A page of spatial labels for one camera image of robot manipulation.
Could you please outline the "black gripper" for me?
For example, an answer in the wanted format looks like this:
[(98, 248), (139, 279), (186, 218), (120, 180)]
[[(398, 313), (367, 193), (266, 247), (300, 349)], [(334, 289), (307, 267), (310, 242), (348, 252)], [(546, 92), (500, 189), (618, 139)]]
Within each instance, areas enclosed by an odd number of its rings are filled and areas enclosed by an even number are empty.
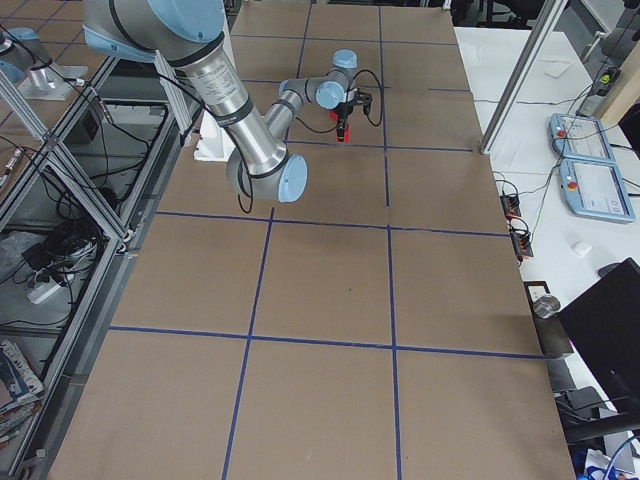
[(373, 97), (370, 93), (361, 90), (353, 90), (347, 95), (347, 100), (339, 104), (339, 119), (336, 122), (336, 132), (349, 129), (347, 117), (353, 113), (356, 107), (361, 107), (365, 116), (371, 111)]

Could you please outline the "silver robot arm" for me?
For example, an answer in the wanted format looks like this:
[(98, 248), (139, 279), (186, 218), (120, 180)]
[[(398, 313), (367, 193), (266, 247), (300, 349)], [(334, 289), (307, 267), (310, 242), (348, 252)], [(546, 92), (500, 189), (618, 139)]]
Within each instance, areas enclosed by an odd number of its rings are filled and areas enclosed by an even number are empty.
[(357, 106), (370, 110), (372, 97), (356, 86), (354, 51), (334, 53), (321, 77), (282, 82), (278, 99), (265, 115), (223, 50), (225, 12), (220, 1), (87, 1), (87, 45), (112, 57), (151, 63), (163, 56), (195, 88), (198, 100), (234, 143), (227, 177), (234, 190), (250, 199), (297, 201), (308, 167), (291, 154), (284, 133), (305, 103), (334, 114), (339, 141), (345, 141), (347, 118)]

